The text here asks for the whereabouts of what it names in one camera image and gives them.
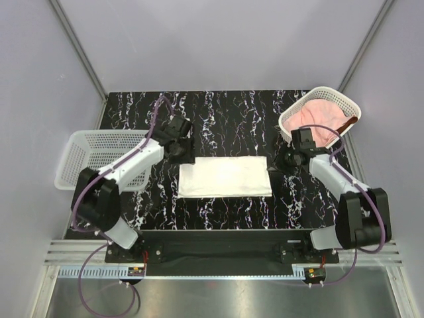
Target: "black marble table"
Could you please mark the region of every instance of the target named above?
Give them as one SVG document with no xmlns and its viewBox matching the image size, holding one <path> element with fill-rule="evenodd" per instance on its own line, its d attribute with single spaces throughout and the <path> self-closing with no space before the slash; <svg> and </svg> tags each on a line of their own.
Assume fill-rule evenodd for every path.
<svg viewBox="0 0 424 318">
<path fill-rule="evenodd" d="M 196 156 L 266 156 L 281 147 L 278 117 L 307 91 L 110 93 L 101 129 L 148 129 L 164 94 L 195 126 Z M 169 118 L 161 106 L 158 123 Z M 339 162 L 350 170 L 345 153 Z M 179 166 L 152 167 L 144 191 L 122 194 L 123 217 L 136 229 L 294 229 L 333 224 L 337 202 L 309 174 L 271 173 L 272 197 L 177 199 Z"/>
</svg>

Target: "white towel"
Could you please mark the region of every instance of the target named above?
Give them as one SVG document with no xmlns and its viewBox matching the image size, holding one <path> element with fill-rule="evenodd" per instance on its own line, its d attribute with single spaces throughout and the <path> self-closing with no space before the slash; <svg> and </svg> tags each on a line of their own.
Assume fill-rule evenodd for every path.
<svg viewBox="0 0 424 318">
<path fill-rule="evenodd" d="M 178 197 L 270 197 L 266 157 L 198 157 L 180 165 Z"/>
</svg>

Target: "pink towel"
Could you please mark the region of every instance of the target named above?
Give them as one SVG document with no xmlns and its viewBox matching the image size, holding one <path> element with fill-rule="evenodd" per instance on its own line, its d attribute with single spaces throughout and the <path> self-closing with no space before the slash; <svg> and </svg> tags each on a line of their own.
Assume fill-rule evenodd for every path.
<svg viewBox="0 0 424 318">
<path fill-rule="evenodd" d="M 300 126 L 318 124 L 337 131 L 352 118 L 356 117 L 346 117 L 340 107 L 331 101 L 326 101 L 325 99 L 313 99 L 308 101 L 298 113 L 286 120 L 283 123 L 283 127 L 287 131 L 292 131 L 294 129 L 298 129 Z M 317 147 L 325 147 L 336 138 L 331 131 L 326 129 L 311 127 L 311 130 L 313 140 Z"/>
</svg>

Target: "plastic basket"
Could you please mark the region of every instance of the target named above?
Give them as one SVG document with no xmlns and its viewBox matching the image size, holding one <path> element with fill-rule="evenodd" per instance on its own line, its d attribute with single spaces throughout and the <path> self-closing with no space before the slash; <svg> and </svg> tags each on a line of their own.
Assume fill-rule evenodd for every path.
<svg viewBox="0 0 424 318">
<path fill-rule="evenodd" d="M 296 101 L 292 106 L 290 106 L 286 111 L 284 111 L 280 115 L 280 119 L 278 120 L 278 125 L 281 129 L 281 136 L 286 142 L 292 141 L 292 134 L 287 131 L 283 127 L 283 123 L 288 120 L 291 116 L 296 114 L 301 110 L 301 108 L 306 104 L 307 101 L 311 101 L 312 99 L 326 99 L 327 101 L 332 101 L 336 103 L 343 113 L 346 116 L 356 116 L 358 120 L 361 117 L 361 111 L 359 106 L 350 98 L 344 96 L 342 93 L 332 89 L 330 87 L 320 86 L 312 89 L 309 93 L 303 96 L 301 99 Z M 349 125 L 342 133 L 341 136 L 346 134 L 349 129 L 353 127 L 354 124 Z M 334 139 L 330 144 L 326 145 L 327 148 L 330 148 L 334 143 L 336 143 L 339 139 Z"/>
<path fill-rule="evenodd" d="M 59 164 L 54 185 L 60 190 L 75 190 L 80 172 L 106 166 L 133 149 L 148 131 L 101 130 L 77 131 L 69 138 Z M 123 191 L 143 190 L 150 168 L 143 171 Z"/>
</svg>

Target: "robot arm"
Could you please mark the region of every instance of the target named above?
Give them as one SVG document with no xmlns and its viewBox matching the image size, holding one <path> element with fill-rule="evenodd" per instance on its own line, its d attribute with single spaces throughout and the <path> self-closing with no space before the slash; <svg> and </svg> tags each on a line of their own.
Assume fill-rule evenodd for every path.
<svg viewBox="0 0 424 318">
<path fill-rule="evenodd" d="M 121 217 L 120 194 L 137 176 L 163 158 L 168 158 L 171 164 L 193 164 L 194 139 L 190 137 L 191 128 L 192 124 L 187 119 L 174 117 L 169 125 L 154 129 L 149 140 L 143 139 L 112 164 L 98 171 L 90 168 L 82 170 L 72 199 L 72 209 L 87 185 L 111 170 L 84 195 L 77 213 L 120 247 L 138 252 L 142 242 L 138 233 Z"/>
<path fill-rule="evenodd" d="M 348 173 L 338 163 L 330 162 L 326 148 L 317 148 L 311 129 L 297 129 L 291 132 L 293 149 L 280 157 L 281 167 L 302 167 L 320 180 L 339 202 L 335 225 L 311 232 L 311 242 L 315 249 L 351 249 L 379 244 L 382 231 L 366 198 L 359 190 L 363 189 L 378 208 L 384 224 L 385 241 L 392 238 L 388 196 L 383 189 L 372 189 Z"/>
</svg>

